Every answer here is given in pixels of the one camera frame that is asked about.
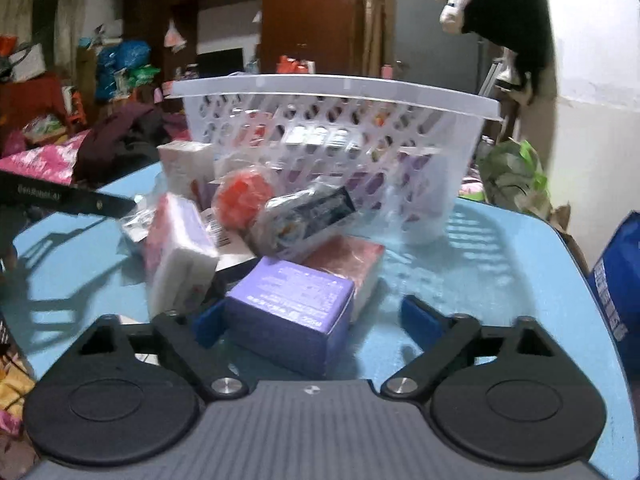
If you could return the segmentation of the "purple cardboard box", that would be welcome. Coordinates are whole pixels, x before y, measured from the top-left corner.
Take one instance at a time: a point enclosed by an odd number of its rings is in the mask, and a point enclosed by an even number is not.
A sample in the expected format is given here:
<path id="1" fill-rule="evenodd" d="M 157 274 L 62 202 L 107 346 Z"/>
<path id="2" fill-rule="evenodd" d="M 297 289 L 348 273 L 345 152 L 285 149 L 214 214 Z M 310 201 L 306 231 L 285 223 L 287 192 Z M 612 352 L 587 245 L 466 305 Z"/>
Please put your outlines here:
<path id="1" fill-rule="evenodd" d="M 323 378 L 345 348 L 355 284 L 264 257 L 224 300 L 232 340 L 295 373 Z"/>

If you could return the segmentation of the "pink floral bedding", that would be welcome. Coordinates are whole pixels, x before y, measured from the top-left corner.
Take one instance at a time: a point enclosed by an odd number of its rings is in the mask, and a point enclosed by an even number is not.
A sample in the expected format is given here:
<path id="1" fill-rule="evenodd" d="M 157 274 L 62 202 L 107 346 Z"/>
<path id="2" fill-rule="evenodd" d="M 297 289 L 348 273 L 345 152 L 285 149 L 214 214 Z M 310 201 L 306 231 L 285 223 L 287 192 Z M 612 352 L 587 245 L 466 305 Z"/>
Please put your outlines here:
<path id="1" fill-rule="evenodd" d="M 81 143 L 92 130 L 76 134 L 62 144 L 16 153 L 1 159 L 1 170 L 30 178 L 69 185 Z"/>

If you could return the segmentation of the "white pink tissue pack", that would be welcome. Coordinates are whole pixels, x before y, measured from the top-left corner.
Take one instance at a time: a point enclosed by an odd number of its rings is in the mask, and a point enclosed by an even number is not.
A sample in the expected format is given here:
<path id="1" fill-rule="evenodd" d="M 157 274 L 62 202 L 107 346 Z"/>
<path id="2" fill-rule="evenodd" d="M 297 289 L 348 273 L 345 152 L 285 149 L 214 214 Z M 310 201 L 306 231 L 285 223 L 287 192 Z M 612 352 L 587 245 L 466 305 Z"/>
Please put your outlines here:
<path id="1" fill-rule="evenodd" d="M 219 252 L 192 200 L 174 193 L 160 196 L 143 259 L 150 318 L 200 307 L 212 287 Z"/>

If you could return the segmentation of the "red pink tissue pack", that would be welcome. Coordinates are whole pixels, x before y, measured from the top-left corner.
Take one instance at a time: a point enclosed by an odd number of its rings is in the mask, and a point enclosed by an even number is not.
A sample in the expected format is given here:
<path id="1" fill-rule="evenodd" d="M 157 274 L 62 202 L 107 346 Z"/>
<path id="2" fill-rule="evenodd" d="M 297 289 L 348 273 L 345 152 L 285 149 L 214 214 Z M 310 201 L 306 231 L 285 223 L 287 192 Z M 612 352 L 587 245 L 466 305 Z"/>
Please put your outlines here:
<path id="1" fill-rule="evenodd" d="M 354 236 L 334 236 L 303 260 L 308 268 L 348 278 L 354 285 L 352 316 L 355 324 L 371 299 L 385 255 L 381 244 Z"/>

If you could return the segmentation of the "orange round wrapped item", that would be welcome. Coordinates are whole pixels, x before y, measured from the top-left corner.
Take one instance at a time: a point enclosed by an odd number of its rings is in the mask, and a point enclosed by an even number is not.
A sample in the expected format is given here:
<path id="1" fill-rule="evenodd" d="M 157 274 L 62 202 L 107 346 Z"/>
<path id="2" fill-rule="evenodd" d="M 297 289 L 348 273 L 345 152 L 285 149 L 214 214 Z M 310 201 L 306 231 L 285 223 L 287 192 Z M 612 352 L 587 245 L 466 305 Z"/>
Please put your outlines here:
<path id="1" fill-rule="evenodd" d="M 212 209 L 224 228 L 246 231 L 274 196 L 272 173 L 266 168 L 249 166 L 233 170 L 219 180 Z"/>

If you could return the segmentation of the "white pink small box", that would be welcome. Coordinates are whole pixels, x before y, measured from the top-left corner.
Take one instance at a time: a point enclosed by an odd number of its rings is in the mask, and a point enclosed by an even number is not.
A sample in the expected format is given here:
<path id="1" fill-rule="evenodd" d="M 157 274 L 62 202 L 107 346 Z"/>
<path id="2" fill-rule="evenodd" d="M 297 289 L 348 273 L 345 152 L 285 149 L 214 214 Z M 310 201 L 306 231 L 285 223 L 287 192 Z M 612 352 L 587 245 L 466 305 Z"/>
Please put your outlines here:
<path id="1" fill-rule="evenodd" d="M 207 209 L 208 184 L 215 180 L 213 144 L 177 140 L 160 145 L 157 151 L 168 191 Z"/>

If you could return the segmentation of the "green plastic bag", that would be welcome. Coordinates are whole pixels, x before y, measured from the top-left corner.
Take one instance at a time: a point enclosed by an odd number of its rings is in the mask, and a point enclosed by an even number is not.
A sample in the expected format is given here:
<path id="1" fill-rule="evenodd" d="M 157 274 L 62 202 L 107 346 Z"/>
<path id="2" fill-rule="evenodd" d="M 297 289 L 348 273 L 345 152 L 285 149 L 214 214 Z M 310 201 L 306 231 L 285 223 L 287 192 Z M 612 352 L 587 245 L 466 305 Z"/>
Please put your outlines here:
<path id="1" fill-rule="evenodd" d="M 491 205 L 547 220 L 552 206 L 548 179 L 528 141 L 504 140 L 477 159 L 486 200 Z"/>

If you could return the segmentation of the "clear plastic lattice basket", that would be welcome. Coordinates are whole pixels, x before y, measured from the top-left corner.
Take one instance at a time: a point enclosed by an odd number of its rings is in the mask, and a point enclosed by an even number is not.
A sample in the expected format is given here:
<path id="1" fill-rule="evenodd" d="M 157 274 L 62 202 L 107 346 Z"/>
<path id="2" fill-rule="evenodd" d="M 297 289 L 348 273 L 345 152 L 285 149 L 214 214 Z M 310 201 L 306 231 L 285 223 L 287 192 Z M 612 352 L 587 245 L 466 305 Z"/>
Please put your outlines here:
<path id="1" fill-rule="evenodd" d="M 375 234 L 420 245 L 444 232 L 480 133 L 500 118 L 486 96 L 338 75 L 185 79 L 168 96 L 216 162 L 268 166 L 285 193 L 328 180 Z"/>

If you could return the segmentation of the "blue fabric shopping bag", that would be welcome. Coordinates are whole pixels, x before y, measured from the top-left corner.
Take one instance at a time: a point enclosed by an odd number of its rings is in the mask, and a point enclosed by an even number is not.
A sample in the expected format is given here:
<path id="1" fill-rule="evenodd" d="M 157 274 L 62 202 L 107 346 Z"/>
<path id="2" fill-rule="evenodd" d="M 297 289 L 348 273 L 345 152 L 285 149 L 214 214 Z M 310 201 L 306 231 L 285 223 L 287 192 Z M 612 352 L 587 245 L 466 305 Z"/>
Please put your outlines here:
<path id="1" fill-rule="evenodd" d="M 628 382 L 639 389 L 640 224 L 631 211 L 588 275 Z"/>

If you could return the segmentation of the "dark red wooden wardrobe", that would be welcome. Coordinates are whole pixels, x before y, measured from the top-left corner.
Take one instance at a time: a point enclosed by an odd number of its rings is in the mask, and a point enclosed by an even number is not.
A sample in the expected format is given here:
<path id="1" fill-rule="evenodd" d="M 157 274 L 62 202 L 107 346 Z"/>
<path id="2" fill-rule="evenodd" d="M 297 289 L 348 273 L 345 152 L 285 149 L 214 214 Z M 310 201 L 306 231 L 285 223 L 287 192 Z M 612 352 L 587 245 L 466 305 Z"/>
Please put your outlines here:
<path id="1" fill-rule="evenodd" d="M 320 74 L 357 75 L 361 0 L 122 0 L 124 35 L 151 48 L 164 79 L 203 55 L 231 51 L 273 73 L 280 58 Z"/>

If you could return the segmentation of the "grey metal door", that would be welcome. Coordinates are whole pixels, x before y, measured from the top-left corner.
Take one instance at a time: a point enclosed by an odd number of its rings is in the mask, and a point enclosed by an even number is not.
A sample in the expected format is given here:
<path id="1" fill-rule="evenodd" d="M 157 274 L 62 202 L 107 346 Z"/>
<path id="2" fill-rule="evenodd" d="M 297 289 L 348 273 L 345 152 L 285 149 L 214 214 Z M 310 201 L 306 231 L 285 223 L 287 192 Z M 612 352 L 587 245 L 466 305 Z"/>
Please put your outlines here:
<path id="1" fill-rule="evenodd" d="M 442 29 L 439 17 L 447 1 L 395 0 L 394 76 L 476 93 L 488 71 L 487 44 L 474 34 L 454 35 Z"/>

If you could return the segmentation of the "white black hanging jacket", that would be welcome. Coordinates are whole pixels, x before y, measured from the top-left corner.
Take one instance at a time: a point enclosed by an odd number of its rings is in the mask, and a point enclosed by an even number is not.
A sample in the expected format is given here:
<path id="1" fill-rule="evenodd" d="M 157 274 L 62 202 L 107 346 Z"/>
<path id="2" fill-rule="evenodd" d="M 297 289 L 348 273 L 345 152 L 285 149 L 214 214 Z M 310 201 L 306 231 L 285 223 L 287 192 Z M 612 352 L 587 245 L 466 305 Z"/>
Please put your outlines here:
<path id="1" fill-rule="evenodd" d="M 551 58 L 548 0 L 447 0 L 439 17 L 448 34 L 477 34 L 503 48 L 497 84 L 527 105 Z"/>

